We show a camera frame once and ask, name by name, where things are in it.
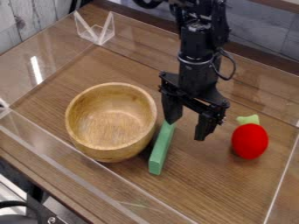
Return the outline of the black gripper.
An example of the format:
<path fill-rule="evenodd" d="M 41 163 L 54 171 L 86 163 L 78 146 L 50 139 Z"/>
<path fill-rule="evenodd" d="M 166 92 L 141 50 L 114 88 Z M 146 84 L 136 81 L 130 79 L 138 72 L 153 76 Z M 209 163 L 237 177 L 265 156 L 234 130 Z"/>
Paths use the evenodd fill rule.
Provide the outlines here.
<path fill-rule="evenodd" d="M 173 124 L 182 116 L 182 108 L 190 109 L 198 115 L 193 139 L 202 141 L 216 126 L 222 124 L 229 108 L 228 99 L 220 95 L 216 87 L 208 88 L 208 95 L 190 96 L 178 88 L 178 76 L 174 73 L 160 72 L 158 78 L 164 120 Z"/>

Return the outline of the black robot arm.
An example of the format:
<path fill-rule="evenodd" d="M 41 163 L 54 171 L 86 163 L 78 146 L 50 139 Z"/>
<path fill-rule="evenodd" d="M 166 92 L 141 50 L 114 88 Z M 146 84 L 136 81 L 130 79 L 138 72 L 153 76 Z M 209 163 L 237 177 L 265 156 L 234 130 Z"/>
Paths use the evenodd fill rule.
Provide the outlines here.
<path fill-rule="evenodd" d="M 174 17 L 180 51 L 178 72 L 160 72 L 162 115 L 168 123 L 190 109 L 198 114 L 193 139 L 201 141 L 222 124 L 229 101 L 217 90 L 217 81 L 229 80 L 220 73 L 220 61 L 228 57 L 222 46 L 229 40 L 226 0 L 133 0 L 144 9 L 169 4 Z"/>

